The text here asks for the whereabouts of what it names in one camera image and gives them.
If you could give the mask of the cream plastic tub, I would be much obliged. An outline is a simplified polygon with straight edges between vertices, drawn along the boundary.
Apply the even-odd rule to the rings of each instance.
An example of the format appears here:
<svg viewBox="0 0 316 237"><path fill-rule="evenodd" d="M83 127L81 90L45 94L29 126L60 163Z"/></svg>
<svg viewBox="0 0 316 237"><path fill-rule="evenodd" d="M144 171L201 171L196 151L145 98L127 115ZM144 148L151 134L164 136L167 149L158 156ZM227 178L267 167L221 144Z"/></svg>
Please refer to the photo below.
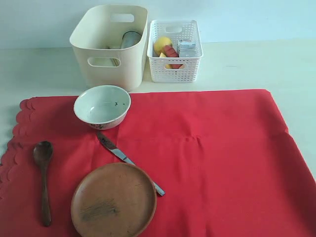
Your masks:
<svg viewBox="0 0 316 237"><path fill-rule="evenodd" d="M132 91L141 84L147 59L147 22L147 9L136 5L97 5L85 13L70 43L89 87L110 84ZM141 40L120 49L128 31L140 33ZM110 58L116 58L119 66L114 67Z"/></svg>

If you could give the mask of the stainless steel cup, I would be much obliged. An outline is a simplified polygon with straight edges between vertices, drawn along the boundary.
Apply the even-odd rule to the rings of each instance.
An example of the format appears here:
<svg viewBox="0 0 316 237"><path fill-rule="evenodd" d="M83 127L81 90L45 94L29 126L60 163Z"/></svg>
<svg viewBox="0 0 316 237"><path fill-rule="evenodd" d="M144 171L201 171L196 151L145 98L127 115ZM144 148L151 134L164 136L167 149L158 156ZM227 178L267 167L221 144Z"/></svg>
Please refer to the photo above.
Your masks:
<svg viewBox="0 0 316 237"><path fill-rule="evenodd" d="M123 34L120 49L125 49L136 45L141 40L142 35L136 31L128 31Z"/></svg>

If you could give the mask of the brown clay plate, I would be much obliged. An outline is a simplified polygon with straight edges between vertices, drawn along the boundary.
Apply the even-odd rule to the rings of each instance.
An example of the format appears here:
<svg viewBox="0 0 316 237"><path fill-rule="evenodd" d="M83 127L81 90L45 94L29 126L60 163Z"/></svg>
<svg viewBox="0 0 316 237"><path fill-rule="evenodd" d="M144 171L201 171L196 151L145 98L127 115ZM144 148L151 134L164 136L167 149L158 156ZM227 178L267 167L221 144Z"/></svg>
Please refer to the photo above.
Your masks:
<svg viewBox="0 0 316 237"><path fill-rule="evenodd" d="M156 206L150 177L134 165L116 162L83 178L72 198L71 219L82 237L137 237Z"/></svg>

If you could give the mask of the yellow cheese wedge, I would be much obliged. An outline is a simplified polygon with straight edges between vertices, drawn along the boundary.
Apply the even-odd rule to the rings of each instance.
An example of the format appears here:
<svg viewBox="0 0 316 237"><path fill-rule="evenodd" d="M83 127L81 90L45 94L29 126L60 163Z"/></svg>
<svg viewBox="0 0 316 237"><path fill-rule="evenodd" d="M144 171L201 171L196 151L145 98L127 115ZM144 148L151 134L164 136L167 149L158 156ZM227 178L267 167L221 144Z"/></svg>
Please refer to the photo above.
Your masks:
<svg viewBox="0 0 316 237"><path fill-rule="evenodd" d="M160 55L159 55L159 58L166 58L167 56L161 52ZM164 66L165 69L172 69L172 66L170 64L165 64Z"/></svg>

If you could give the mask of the dark wooden spoon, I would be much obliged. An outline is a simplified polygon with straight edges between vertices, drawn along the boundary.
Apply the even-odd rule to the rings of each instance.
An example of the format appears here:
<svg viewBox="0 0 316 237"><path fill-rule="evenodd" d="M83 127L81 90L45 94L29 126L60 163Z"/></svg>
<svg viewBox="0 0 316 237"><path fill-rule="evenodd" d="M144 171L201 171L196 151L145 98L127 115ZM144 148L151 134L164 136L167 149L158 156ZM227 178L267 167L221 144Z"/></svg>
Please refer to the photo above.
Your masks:
<svg viewBox="0 0 316 237"><path fill-rule="evenodd" d="M53 155L53 145L48 141L42 141L35 145L33 158L41 173L41 214L45 227L51 224L51 211L47 188L47 170Z"/></svg>

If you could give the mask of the pale green ceramic bowl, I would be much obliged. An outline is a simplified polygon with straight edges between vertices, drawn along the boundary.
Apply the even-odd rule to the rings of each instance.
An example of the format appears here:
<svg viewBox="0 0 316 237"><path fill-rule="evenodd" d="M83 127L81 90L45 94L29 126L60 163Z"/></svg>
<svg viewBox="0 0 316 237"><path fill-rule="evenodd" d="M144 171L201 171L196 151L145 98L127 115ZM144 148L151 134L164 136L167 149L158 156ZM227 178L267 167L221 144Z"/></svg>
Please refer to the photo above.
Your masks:
<svg viewBox="0 0 316 237"><path fill-rule="evenodd" d="M100 85L83 92L74 102L78 119L98 130L118 126L131 106L131 97L123 88Z"/></svg>

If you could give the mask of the red tablecloth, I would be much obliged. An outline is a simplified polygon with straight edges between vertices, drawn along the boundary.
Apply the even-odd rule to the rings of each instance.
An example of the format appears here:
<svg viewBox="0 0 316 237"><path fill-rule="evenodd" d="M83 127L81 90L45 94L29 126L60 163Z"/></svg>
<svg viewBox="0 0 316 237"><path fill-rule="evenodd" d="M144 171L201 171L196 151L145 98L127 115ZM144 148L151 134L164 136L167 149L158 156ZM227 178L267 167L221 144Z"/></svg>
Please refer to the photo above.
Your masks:
<svg viewBox="0 0 316 237"><path fill-rule="evenodd" d="M74 114L74 96L20 104L0 167L3 237L76 237L73 193L90 171L118 159ZM165 190L145 237L313 237L316 183L270 92L139 93L104 131ZM51 224L41 214L33 150L48 141Z"/></svg>

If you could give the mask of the red sausage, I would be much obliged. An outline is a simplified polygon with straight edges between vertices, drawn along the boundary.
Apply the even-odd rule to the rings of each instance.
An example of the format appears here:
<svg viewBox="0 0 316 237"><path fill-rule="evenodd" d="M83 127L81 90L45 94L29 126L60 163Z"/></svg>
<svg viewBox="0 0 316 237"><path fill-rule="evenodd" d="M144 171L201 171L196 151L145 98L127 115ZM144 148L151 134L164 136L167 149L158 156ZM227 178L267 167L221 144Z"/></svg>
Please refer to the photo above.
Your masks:
<svg viewBox="0 0 316 237"><path fill-rule="evenodd" d="M179 57L179 54L177 53L177 51L170 45L165 45L164 48L164 53L167 57Z"/></svg>

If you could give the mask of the metal table knife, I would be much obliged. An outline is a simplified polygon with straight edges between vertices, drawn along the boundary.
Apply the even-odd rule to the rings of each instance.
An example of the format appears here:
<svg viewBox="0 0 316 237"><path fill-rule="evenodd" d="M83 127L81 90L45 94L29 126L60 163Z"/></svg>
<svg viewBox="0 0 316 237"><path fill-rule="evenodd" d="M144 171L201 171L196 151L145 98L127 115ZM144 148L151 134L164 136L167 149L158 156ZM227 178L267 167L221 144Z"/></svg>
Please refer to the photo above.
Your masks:
<svg viewBox="0 0 316 237"><path fill-rule="evenodd" d="M107 136L105 136L101 131L97 131L96 136L101 143L101 145L106 148L108 151L110 151L113 155L115 155L117 158L119 158L121 161L134 165L138 168L141 168L141 166L138 166L135 164L124 152L122 152ZM153 182L154 188L158 195L160 197L165 196L165 190L159 186L152 178L151 181Z"/></svg>

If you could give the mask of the yellow lemon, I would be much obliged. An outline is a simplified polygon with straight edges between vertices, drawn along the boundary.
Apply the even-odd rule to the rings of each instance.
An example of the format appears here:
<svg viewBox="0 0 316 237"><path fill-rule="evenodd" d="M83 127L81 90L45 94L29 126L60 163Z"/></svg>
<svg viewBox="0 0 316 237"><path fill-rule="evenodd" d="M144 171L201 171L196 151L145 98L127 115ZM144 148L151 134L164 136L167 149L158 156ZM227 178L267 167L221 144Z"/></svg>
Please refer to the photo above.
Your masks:
<svg viewBox="0 0 316 237"><path fill-rule="evenodd" d="M160 56L160 54L163 51L163 48L166 46L172 46L172 40L168 37L160 37L158 38L154 43L154 52L157 56Z"/></svg>

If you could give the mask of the blue white milk carton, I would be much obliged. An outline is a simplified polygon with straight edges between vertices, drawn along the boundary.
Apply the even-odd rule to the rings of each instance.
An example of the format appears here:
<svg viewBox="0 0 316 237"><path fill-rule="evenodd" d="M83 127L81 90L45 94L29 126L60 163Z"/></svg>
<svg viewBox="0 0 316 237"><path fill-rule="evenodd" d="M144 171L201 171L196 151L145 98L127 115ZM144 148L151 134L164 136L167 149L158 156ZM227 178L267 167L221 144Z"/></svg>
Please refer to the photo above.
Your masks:
<svg viewBox="0 0 316 237"><path fill-rule="evenodd" d="M180 39L177 41L177 53L179 57L196 57L196 42L189 39Z"/></svg>

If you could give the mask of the white perforated plastic basket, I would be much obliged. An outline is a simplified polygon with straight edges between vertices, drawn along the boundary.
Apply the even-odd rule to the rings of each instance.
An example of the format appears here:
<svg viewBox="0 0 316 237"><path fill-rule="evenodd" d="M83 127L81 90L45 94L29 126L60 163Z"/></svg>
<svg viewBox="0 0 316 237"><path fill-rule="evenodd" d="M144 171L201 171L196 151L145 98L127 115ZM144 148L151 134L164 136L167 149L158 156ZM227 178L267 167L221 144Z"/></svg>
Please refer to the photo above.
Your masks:
<svg viewBox="0 0 316 237"><path fill-rule="evenodd" d="M172 47L176 51L178 40L192 40L196 42L197 56L159 58L154 52L154 43L160 37L170 38ZM203 50L197 21L153 20L150 23L147 57L153 82L181 83L196 81L202 56ZM172 69L165 69L165 64L170 64ZM185 68L179 69L181 65L185 65Z"/></svg>

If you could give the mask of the wooden chopstick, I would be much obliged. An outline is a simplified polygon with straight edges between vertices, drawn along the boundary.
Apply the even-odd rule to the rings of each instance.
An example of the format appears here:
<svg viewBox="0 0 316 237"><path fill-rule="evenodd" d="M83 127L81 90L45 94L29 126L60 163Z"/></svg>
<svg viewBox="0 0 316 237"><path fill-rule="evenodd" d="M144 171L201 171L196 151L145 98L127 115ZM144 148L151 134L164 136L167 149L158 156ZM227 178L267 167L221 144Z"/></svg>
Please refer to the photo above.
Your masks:
<svg viewBox="0 0 316 237"><path fill-rule="evenodd" d="M114 67L118 67L119 66L119 61L116 58L110 58L112 65Z"/></svg>

